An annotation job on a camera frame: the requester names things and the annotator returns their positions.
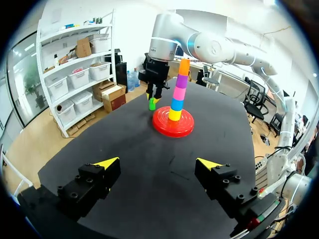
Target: shelf board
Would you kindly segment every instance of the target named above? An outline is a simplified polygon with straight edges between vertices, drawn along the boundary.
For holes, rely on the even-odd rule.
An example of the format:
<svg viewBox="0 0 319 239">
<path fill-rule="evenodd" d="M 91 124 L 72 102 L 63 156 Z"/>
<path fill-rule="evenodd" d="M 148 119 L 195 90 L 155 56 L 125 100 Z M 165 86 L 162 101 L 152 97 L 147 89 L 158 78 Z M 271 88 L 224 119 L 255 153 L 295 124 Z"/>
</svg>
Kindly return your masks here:
<svg viewBox="0 0 319 239">
<path fill-rule="evenodd" d="M 112 77 L 113 77 L 113 74 L 110 75 L 108 78 L 105 78 L 105 79 L 100 80 L 100 81 L 95 81 L 95 80 L 90 79 L 90 82 L 89 82 L 88 84 L 86 84 L 86 85 L 84 85 L 84 86 L 81 86 L 80 88 L 77 88 L 77 89 L 74 89 L 74 88 L 70 88 L 70 87 L 69 87 L 69 93 L 67 93 L 66 95 L 64 95 L 64 96 L 62 96 L 62 97 L 60 97 L 60 98 L 58 98 L 58 99 L 55 100 L 55 101 L 52 101 L 52 106 L 53 106 L 53 107 L 56 107 L 58 104 L 60 104 L 60 103 L 62 103 L 63 101 L 67 100 L 68 98 L 70 98 L 70 97 L 76 95 L 77 93 L 79 93 L 79 92 L 81 92 L 81 91 L 83 91 L 83 90 L 85 90 L 85 89 L 87 89 L 87 88 L 89 88 L 89 87 L 91 87 L 91 86 L 94 86 L 94 85 L 96 85 L 96 84 L 98 84 L 98 83 L 100 83 L 100 82 L 102 82 L 102 81 L 108 80 L 108 79 L 110 79 L 110 78 L 112 78 Z"/>
<path fill-rule="evenodd" d="M 77 35 L 77 34 L 82 34 L 82 33 L 87 33 L 87 32 L 94 32 L 94 31 L 99 31 L 105 27 L 112 26 L 111 24 L 92 24 L 92 25 L 86 25 L 86 26 L 76 26 L 76 27 L 71 27 L 68 29 L 64 29 L 58 32 L 53 32 L 51 34 L 48 34 L 44 37 L 40 38 L 40 43 L 42 46 L 49 44 L 51 42 L 60 40 L 65 37 Z"/>
<path fill-rule="evenodd" d="M 59 65 L 58 67 L 55 67 L 53 68 L 52 70 L 48 71 L 48 72 L 45 72 L 42 76 L 43 78 L 46 78 L 64 68 L 67 68 L 69 66 L 72 66 L 76 63 L 79 63 L 79 62 L 82 62 L 82 61 L 86 61 L 86 60 L 90 60 L 90 59 L 93 59 L 93 58 L 96 58 L 96 57 L 99 57 L 99 56 L 104 56 L 104 55 L 108 55 L 108 54 L 111 54 L 112 51 L 102 51 L 102 52 L 99 52 L 99 53 L 94 53 L 94 54 L 91 54 L 89 56 L 86 56 L 86 57 L 81 57 L 81 58 L 77 58 L 73 61 L 70 61 L 70 62 L 67 62 L 67 63 L 64 63 L 62 65 Z"/>
<path fill-rule="evenodd" d="M 64 125 L 64 129 L 67 130 L 69 128 L 71 128 L 73 125 L 75 125 L 78 121 L 80 121 L 81 119 L 83 119 L 84 117 L 88 116 L 90 113 L 96 111 L 98 108 L 103 106 L 103 102 L 99 102 L 96 99 L 94 99 L 94 97 L 92 98 L 93 101 L 93 108 L 91 108 L 89 111 L 81 114 L 80 112 L 78 112 L 77 110 L 75 110 L 76 113 L 76 118 L 74 120 L 72 120 L 70 123 Z"/>
</svg>

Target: storage bin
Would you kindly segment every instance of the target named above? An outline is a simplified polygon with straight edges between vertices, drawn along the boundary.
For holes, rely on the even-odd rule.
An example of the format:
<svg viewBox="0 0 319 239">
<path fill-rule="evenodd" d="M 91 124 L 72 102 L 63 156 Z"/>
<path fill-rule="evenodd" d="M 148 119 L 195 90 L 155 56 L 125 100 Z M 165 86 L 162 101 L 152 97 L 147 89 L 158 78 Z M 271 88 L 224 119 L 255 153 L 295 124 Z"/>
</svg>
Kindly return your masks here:
<svg viewBox="0 0 319 239">
<path fill-rule="evenodd" d="M 71 101 L 75 104 L 75 109 L 82 114 L 93 108 L 92 96 L 91 92 L 82 91 L 72 97 Z"/>
<path fill-rule="evenodd" d="M 70 100 L 63 101 L 55 108 L 55 111 L 63 125 L 70 123 L 72 120 L 76 118 L 74 104 Z"/>
<path fill-rule="evenodd" d="M 106 79 L 110 76 L 110 62 L 102 62 L 100 66 L 90 66 L 90 76 L 95 81 Z"/>
<path fill-rule="evenodd" d="M 50 94 L 52 95 L 52 101 L 57 100 L 58 98 L 64 96 L 69 92 L 68 84 L 66 82 L 66 77 L 63 77 L 62 79 L 55 78 L 53 80 L 47 80 L 46 81 L 48 90 Z"/>
<path fill-rule="evenodd" d="M 89 68 L 69 75 L 69 79 L 75 89 L 89 83 Z"/>
<path fill-rule="evenodd" d="M 92 53 L 99 53 L 102 51 L 111 50 L 111 38 L 108 34 L 94 34 L 88 36 Z"/>
</svg>

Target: window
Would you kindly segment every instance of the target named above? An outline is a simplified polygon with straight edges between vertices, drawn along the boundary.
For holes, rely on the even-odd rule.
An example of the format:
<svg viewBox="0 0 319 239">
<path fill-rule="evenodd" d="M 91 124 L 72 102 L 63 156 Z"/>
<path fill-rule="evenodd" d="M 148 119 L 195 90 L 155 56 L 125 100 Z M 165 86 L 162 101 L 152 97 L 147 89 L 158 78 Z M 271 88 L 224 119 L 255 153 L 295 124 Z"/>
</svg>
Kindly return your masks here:
<svg viewBox="0 0 319 239">
<path fill-rule="evenodd" d="M 8 85 L 24 126 L 48 107 L 36 60 L 36 33 L 14 46 L 7 56 Z"/>
</svg>

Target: cardboard box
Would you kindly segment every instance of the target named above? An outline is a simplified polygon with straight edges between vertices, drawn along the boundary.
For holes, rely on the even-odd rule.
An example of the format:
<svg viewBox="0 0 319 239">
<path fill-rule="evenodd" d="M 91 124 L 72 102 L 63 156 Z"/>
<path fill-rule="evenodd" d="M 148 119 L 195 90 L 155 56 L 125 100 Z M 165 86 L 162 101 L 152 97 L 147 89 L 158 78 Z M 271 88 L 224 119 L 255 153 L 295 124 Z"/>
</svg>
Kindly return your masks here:
<svg viewBox="0 0 319 239">
<path fill-rule="evenodd" d="M 104 109 L 109 113 L 126 103 L 125 98 L 126 86 L 117 84 L 102 92 Z"/>
<path fill-rule="evenodd" d="M 78 127 L 78 128 L 80 128 L 80 127 L 82 127 L 83 125 L 85 125 L 86 124 L 86 120 L 85 119 L 82 119 L 81 121 L 79 121 L 77 124 L 76 124 L 76 126 Z"/>
<path fill-rule="evenodd" d="M 48 72 L 48 71 L 50 71 L 50 70 L 52 70 L 52 69 L 54 69 L 54 66 L 51 66 L 50 68 L 44 70 L 43 73 L 46 73 L 46 72 Z"/>
<path fill-rule="evenodd" d="M 86 122 L 87 121 L 90 121 L 90 120 L 92 120 L 92 119 L 94 119 L 95 118 L 95 115 L 93 114 L 93 113 L 90 113 L 88 116 L 86 116 L 84 119 L 86 120 Z"/>
<path fill-rule="evenodd" d="M 76 42 L 75 54 L 77 57 L 86 57 L 92 54 L 91 45 L 87 37 Z"/>
<path fill-rule="evenodd" d="M 79 130 L 78 126 L 74 125 L 70 129 L 68 129 L 66 132 L 69 136 L 74 135 Z"/>
<path fill-rule="evenodd" d="M 106 90 L 109 87 L 114 86 L 112 81 L 103 81 L 93 86 L 93 95 L 96 100 L 102 102 L 102 91 Z"/>
</svg>

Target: bottle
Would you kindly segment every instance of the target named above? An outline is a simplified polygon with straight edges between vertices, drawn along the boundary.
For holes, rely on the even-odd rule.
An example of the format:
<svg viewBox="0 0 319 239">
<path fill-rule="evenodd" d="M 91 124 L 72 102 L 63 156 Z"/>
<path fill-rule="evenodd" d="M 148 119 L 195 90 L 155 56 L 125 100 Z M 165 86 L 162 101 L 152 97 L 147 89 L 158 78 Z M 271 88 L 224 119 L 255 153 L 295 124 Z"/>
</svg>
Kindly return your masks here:
<svg viewBox="0 0 319 239">
<path fill-rule="evenodd" d="M 54 55 L 54 67 L 57 67 L 57 66 L 59 66 L 59 59 L 58 59 L 58 55 L 55 54 Z"/>
<path fill-rule="evenodd" d="M 128 77 L 128 92 L 132 92 L 134 90 L 135 82 L 134 82 L 134 77 L 130 73 L 130 71 L 128 71 L 127 77 Z"/>
<path fill-rule="evenodd" d="M 135 87 L 139 87 L 140 86 L 139 72 L 136 67 L 134 68 L 134 80 L 135 80 Z"/>
</svg>

